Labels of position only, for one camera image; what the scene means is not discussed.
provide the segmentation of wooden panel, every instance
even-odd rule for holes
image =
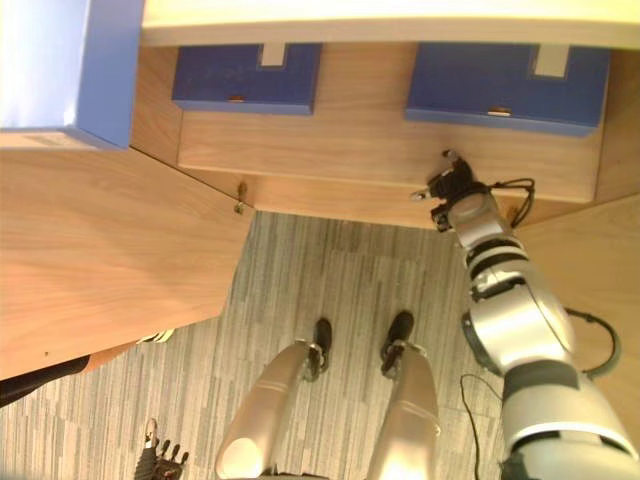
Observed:
[[[147,45],[470,41],[640,48],[635,0],[148,0]]]
[[[640,193],[640,52],[614,52],[596,200]]]
[[[619,367],[598,386],[640,444],[640,195],[588,208],[519,233],[533,261],[567,306],[607,319],[623,341]],[[606,333],[576,320],[580,365],[608,355]]]
[[[257,210],[304,215],[320,218],[337,218],[355,222],[406,227],[434,228],[429,211],[434,201],[413,202],[407,187],[388,187],[361,183],[331,182],[268,175],[253,176],[226,172],[196,172],[199,178],[217,190],[230,196],[237,195],[238,184],[247,187],[246,202]],[[502,213],[510,218],[521,198],[497,197]],[[573,211],[575,203],[537,200],[523,225]]]
[[[175,165],[180,144],[182,109],[171,101],[177,48],[141,48],[131,146]]]
[[[406,122],[414,44],[329,44],[311,117],[185,112],[179,164],[419,188],[445,148],[486,182],[531,176],[538,196],[592,200],[601,132],[585,138]]]
[[[0,169],[0,377],[220,313],[251,209],[135,150]]]

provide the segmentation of drawer handle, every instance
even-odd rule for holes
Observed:
[[[494,117],[510,117],[511,109],[506,107],[491,107],[487,113]]]

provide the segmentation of blue box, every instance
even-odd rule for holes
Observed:
[[[4,2],[0,147],[127,148],[143,7]]]
[[[564,77],[534,74],[537,51],[534,45],[421,44],[405,117],[589,134],[602,115],[609,51],[571,47]]]
[[[180,48],[174,103],[185,110],[311,115],[321,45],[287,45],[281,67],[261,67],[261,48]]]

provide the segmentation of black pants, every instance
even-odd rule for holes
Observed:
[[[81,372],[88,363],[89,355],[85,355],[0,381],[0,408],[30,394],[51,380]]]

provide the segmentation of gray carpet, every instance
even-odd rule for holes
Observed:
[[[429,354],[442,435],[436,478],[472,479],[474,447],[459,377],[475,364],[459,328],[467,280],[449,235],[261,213],[225,313],[137,346],[99,370],[52,382],[0,410],[0,478],[128,479],[147,417],[190,451],[186,480],[215,478],[225,426],[262,368],[319,316],[334,326],[331,368],[299,390],[280,470],[362,480],[391,382],[378,349],[401,309]],[[483,479],[499,476],[499,401],[468,379]]]

